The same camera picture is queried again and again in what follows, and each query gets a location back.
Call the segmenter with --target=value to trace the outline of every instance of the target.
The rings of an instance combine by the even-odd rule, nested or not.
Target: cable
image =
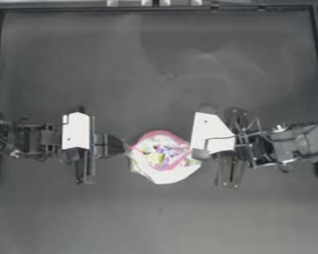
[[[279,161],[277,161],[274,158],[271,158],[267,154],[265,154],[263,157],[266,160],[269,160],[269,162],[271,162],[277,165],[282,165],[282,163]]]
[[[254,133],[250,133],[247,134],[247,137],[251,137],[251,136],[259,136],[263,138],[263,140],[266,142],[269,142],[270,144],[275,143],[275,142],[285,142],[285,141],[293,141],[295,138],[286,138],[286,139],[274,139],[271,140],[265,134],[270,134],[267,131],[262,131],[262,128],[261,128],[261,122],[259,122],[259,119],[255,118],[255,123],[257,123],[257,128],[258,128],[258,131],[254,132]]]
[[[41,156],[26,156],[26,155],[25,155],[25,157],[26,157],[26,158],[30,158],[30,159],[33,159],[33,160],[36,160],[36,161],[38,161],[38,162],[41,162],[41,163],[44,163],[44,162],[48,160],[46,155],[42,155],[42,157],[41,157]]]
[[[116,148],[123,148],[124,149],[123,146],[116,146],[116,145],[109,145],[109,144],[93,144],[93,146],[96,146],[96,147],[108,146],[108,147],[116,147]]]
[[[9,145],[8,141],[5,141],[4,139],[0,138],[0,142],[5,144],[5,146]],[[0,146],[0,152],[5,149],[5,146]]]
[[[247,127],[244,128],[244,131],[247,131],[247,130],[251,128],[251,126],[253,126],[253,124],[255,123],[255,121],[258,121],[258,118],[257,118],[257,117],[250,121]]]
[[[208,138],[208,139],[206,139],[206,141],[210,141],[210,140],[212,140],[212,139],[232,139],[232,138],[235,138],[238,135],[232,135],[232,136],[228,136],[228,137],[214,137],[214,138]]]
[[[303,156],[299,154],[299,152],[297,153],[298,157],[303,160],[313,160],[313,159],[317,159],[318,160],[318,153],[317,154],[313,154],[313,155],[307,155],[307,156]]]
[[[306,132],[303,132],[303,135],[307,135],[309,133],[311,133],[317,128],[318,128],[318,124],[314,125]]]
[[[16,122],[16,125],[20,126],[20,124],[24,122],[24,121],[29,121],[30,120],[30,117],[28,115],[22,115],[17,122]]]

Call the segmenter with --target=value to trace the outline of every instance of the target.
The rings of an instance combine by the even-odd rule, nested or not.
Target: snack bag
[[[188,142],[167,131],[148,132],[129,149],[131,171],[156,185],[176,183],[202,166],[192,159]]]

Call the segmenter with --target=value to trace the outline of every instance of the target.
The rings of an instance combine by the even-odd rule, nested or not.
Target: pink plastic bag
[[[167,131],[152,131],[129,147],[132,171],[155,184],[180,181],[200,167],[191,157],[188,142]]]

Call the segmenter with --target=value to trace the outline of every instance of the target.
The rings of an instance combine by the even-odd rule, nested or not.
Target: metal bracket
[[[103,133],[93,135],[93,155],[96,159],[124,153],[124,144],[113,136]]]
[[[219,170],[216,177],[216,186],[220,188],[238,189],[246,162],[239,160],[236,153],[222,152],[218,155]]]
[[[119,0],[107,0],[107,7],[117,7]]]
[[[141,0],[141,6],[152,6],[152,0]]]
[[[202,6],[203,0],[191,0],[191,6]]]
[[[231,108],[226,112],[226,123],[234,133],[236,133],[238,127],[242,129],[247,126],[247,113],[239,108]]]
[[[171,0],[160,0],[160,6],[171,6]]]
[[[76,161],[77,184],[95,184],[95,156],[91,150],[78,149],[78,160]]]

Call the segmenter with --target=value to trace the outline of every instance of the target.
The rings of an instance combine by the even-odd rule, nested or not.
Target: black frame
[[[307,11],[313,30],[314,47],[318,62],[318,4],[287,4],[287,5],[224,5],[220,3],[203,2],[203,6],[192,6],[190,0],[175,2],[174,6],[160,6],[160,0],[152,0],[151,6],[141,6],[140,2],[119,2],[117,7],[107,7],[107,2],[58,2],[58,3],[14,3],[0,5],[0,41],[4,14],[6,11],[20,12],[145,12],[145,11],[212,11],[215,13],[236,12],[299,12]]]

